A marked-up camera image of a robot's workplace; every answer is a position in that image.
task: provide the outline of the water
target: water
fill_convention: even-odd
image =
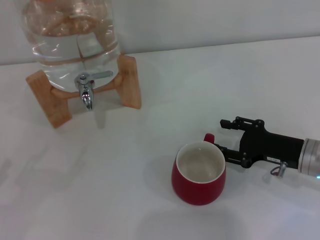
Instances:
[[[198,183],[212,181],[222,171],[222,166],[215,160],[212,151],[205,148],[194,148],[185,152],[181,155],[178,166],[186,178]]]
[[[75,77],[83,72],[118,73],[120,54],[113,20],[104,0],[95,5],[71,0],[31,1],[25,8],[25,34],[33,55],[52,85],[67,92],[77,90]],[[100,79],[100,87],[112,80]]]

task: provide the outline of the white table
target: white table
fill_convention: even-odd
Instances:
[[[320,37],[133,54],[142,109],[97,94],[70,102],[54,130],[25,82],[37,63],[0,67],[1,240],[314,240],[320,181],[275,166],[227,165],[206,206],[171,187],[178,149],[208,132],[237,149],[220,119],[265,120],[270,132],[320,139]]]

